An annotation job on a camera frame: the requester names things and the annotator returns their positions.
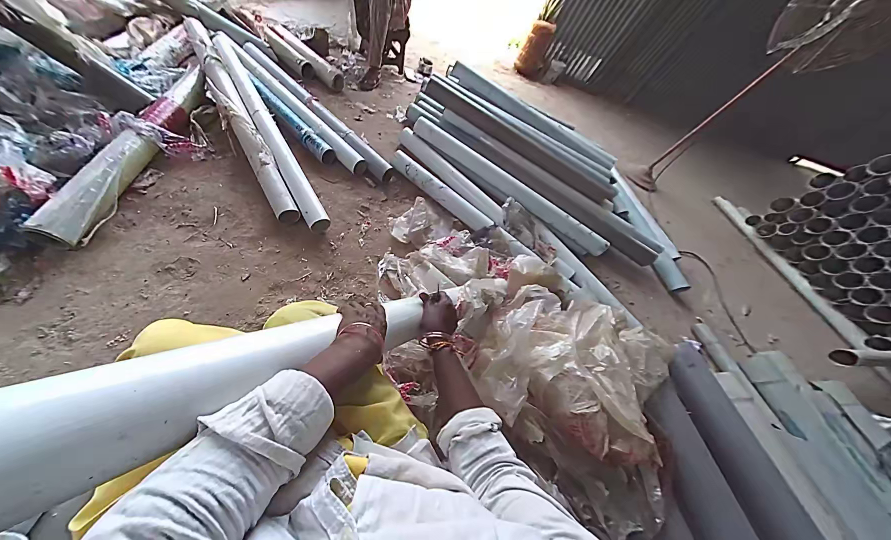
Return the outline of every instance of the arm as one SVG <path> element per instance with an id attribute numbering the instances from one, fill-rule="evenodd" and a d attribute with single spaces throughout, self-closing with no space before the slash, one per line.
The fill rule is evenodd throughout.
<path id="1" fill-rule="evenodd" d="M 381 317 L 372 325 L 385 334 L 380 305 L 351 304 L 340 313 L 340 332 L 368 313 L 364 322 Z M 331 396 L 374 365 L 381 350 L 378 333 L 342 332 L 301 371 L 279 372 L 200 417 L 199 434 L 122 497 L 86 538 L 243 538 L 325 435 Z"/>
<path id="2" fill-rule="evenodd" d="M 436 296 L 422 296 L 422 331 L 452 334 L 458 314 L 446 295 Z M 437 414 L 447 421 L 437 442 L 449 470 L 501 520 L 527 525 L 550 539 L 595 538 L 538 487 L 535 473 L 502 435 L 502 420 L 483 405 L 451 348 L 434 350 L 432 362 L 439 389 Z"/>

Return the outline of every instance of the white sleeve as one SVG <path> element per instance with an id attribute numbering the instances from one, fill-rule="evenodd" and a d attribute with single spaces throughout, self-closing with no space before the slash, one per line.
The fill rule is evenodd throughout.
<path id="1" fill-rule="evenodd" d="M 313 376 L 279 372 L 219 412 L 199 435 L 122 497 L 85 535 L 241 540 L 332 423 Z"/>
<path id="2" fill-rule="evenodd" d="M 532 527 L 543 538 L 593 540 L 592 533 L 538 487 L 535 473 L 515 456 L 501 427 L 502 420 L 487 407 L 453 416 L 438 440 L 449 470 L 500 520 Z"/>

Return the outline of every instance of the bangle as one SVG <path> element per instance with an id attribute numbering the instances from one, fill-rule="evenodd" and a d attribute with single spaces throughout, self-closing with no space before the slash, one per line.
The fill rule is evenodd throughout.
<path id="1" fill-rule="evenodd" d="M 375 326 L 370 325 L 368 323 L 363 323 L 363 322 L 349 323 L 344 328 L 339 330 L 339 333 L 336 334 L 336 338 L 340 337 L 341 335 L 345 334 L 346 332 L 350 332 L 352 329 L 355 329 L 355 328 L 366 329 L 366 333 L 361 334 L 361 336 L 366 336 L 368 334 L 374 335 L 379 340 L 378 341 L 379 349 L 385 350 L 385 337 L 382 336 L 382 334 L 379 332 L 379 330 L 375 329 Z"/>

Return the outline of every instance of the yellow cloth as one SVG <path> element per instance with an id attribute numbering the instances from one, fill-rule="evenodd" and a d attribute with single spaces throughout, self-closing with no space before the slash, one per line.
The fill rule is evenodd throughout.
<path id="1" fill-rule="evenodd" d="M 338 308 L 324 301 L 294 301 L 280 307 L 263 326 L 270 329 L 337 313 Z M 209 341 L 231 338 L 243 334 L 240 330 L 225 326 L 198 325 L 182 319 L 162 319 L 155 321 L 139 332 L 132 346 L 116 358 L 116 362 L 127 361 L 163 351 L 198 345 Z M 428 430 L 419 422 L 405 404 L 398 389 L 391 380 L 382 374 L 379 366 L 368 370 L 353 386 L 346 388 L 336 399 L 334 428 L 340 436 L 365 432 L 378 444 L 391 446 L 415 428 L 422 438 L 428 438 Z M 139 483 L 174 451 L 133 469 L 96 488 L 91 500 L 69 521 L 69 532 L 73 540 L 88 532 L 89 528 L 106 510 Z M 367 459 L 361 461 L 346 458 L 349 469 L 357 479 L 366 469 Z"/>

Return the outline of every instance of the cable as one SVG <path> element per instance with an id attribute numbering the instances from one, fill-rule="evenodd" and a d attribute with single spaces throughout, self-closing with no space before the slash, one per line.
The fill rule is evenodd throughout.
<path id="1" fill-rule="evenodd" d="M 719 304 L 722 305 L 722 309 L 723 309 L 723 311 L 725 311 L 726 316 L 728 317 L 728 322 L 730 322 L 735 327 L 735 332 L 742 339 L 742 342 L 739 345 L 746 347 L 753 354 L 758 353 L 758 350 L 755 350 L 755 348 L 752 347 L 751 343 L 749 342 L 749 339 L 745 337 L 744 333 L 742 333 L 742 328 L 739 326 L 738 322 L 735 321 L 735 317 L 732 316 L 731 310 L 728 309 L 728 304 L 726 303 L 726 295 L 725 295 L 725 293 L 722 292 L 722 286 L 719 285 L 719 278 L 718 278 L 718 276 L 715 275 L 715 270 L 712 270 L 712 265 L 709 264 L 707 260 L 702 258 L 702 256 L 700 254 L 697 254 L 694 251 L 679 250 L 679 252 L 682 255 L 685 255 L 687 257 L 691 257 L 694 260 L 697 260 L 699 263 L 701 263 L 705 267 L 706 270 L 708 270 L 708 274 L 710 276 L 712 276 L 712 285 L 715 287 L 715 295 L 719 298 Z"/>

